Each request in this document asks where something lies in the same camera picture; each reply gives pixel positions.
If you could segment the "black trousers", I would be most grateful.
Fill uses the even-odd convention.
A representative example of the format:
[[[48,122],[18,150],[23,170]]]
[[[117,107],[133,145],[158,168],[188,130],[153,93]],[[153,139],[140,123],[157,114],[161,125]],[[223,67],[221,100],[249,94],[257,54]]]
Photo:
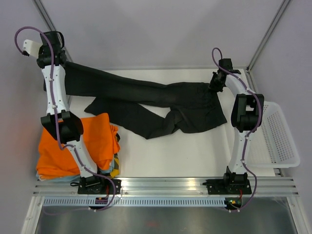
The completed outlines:
[[[64,70],[66,94],[92,98],[86,113],[107,114],[112,124],[144,139],[197,134],[227,123],[217,93],[205,82],[162,84],[73,62]]]

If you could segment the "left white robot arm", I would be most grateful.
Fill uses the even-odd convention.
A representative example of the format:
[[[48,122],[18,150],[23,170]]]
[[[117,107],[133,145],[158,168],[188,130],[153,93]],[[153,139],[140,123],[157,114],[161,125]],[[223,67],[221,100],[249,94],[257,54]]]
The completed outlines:
[[[106,181],[96,176],[98,167],[83,141],[82,122],[70,111],[67,101],[63,35],[58,31],[49,31],[40,33],[40,38],[42,46],[39,48],[37,64],[44,77],[48,102],[46,116],[40,119],[41,124],[58,142],[61,150],[70,152],[79,168],[80,181],[89,182],[89,188],[100,194],[106,188]]]

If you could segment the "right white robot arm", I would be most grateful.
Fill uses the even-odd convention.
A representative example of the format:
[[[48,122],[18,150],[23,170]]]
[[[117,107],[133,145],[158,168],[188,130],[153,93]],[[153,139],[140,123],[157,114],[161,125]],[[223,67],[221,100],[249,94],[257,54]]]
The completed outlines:
[[[234,146],[232,157],[227,168],[229,177],[222,180],[222,187],[228,193],[234,193],[240,187],[236,176],[247,176],[247,158],[253,134],[261,125],[264,96],[248,88],[235,70],[230,58],[216,62],[217,72],[213,72],[209,88],[222,92],[228,88],[235,97],[231,113],[231,124],[234,127]]]

